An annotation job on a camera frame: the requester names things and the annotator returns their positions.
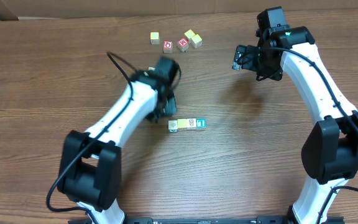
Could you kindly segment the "white block yellow sides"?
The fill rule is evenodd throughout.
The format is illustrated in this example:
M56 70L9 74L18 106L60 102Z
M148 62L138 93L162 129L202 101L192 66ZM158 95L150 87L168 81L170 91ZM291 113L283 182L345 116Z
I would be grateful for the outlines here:
M186 129L187 130L195 130L196 129L196 119L190 118L186 120Z

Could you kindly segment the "white block blue letter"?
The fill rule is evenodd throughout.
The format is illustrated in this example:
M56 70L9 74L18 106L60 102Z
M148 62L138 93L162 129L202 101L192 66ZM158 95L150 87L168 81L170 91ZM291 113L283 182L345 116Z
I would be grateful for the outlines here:
M205 130L206 129L206 119L197 118L196 119L196 129Z

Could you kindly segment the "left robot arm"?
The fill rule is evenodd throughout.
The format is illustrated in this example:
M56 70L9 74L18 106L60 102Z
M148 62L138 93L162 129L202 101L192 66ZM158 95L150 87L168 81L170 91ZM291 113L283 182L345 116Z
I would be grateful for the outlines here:
M142 120L157 122L177 113L174 89L181 78L179 64L160 57L154 68L135 70L124 75L127 87L120 99L94 125L81 133L66 136L59 173L46 198L51 206L54 190L76 203L62 212L85 212L84 223L125 223L126 214L119 208L117 197L121 186L121 151Z

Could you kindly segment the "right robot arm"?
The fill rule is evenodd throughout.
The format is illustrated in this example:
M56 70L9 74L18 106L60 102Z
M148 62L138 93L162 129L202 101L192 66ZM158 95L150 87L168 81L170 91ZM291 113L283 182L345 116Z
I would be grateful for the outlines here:
M292 28L281 7L257 16L258 44L238 45L234 70L250 70L258 81L288 75L311 116L313 129L301 148L307 177L287 214L273 223L342 223L329 217L336 195L358 172L358 110L341 93L319 56L310 31Z

